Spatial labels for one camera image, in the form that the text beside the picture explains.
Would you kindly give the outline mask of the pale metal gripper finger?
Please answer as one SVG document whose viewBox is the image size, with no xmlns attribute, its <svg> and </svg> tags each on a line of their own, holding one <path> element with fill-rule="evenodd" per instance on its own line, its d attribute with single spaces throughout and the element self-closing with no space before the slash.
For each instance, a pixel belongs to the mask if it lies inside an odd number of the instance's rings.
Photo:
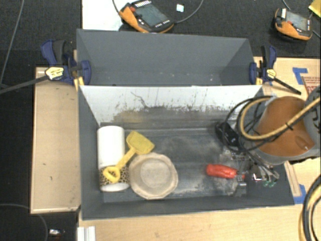
<svg viewBox="0 0 321 241">
<path fill-rule="evenodd" d="M 249 161 L 243 155 L 235 154 L 230 151 L 224 151 L 220 155 L 220 162 L 234 169 L 247 169 Z"/>
<path fill-rule="evenodd" d="M 243 195 L 246 195 L 246 193 L 247 193 L 246 181 L 243 179 L 242 175 L 236 175 L 228 188 L 227 195 L 234 196 L 234 197 L 241 197 Z"/>
</svg>

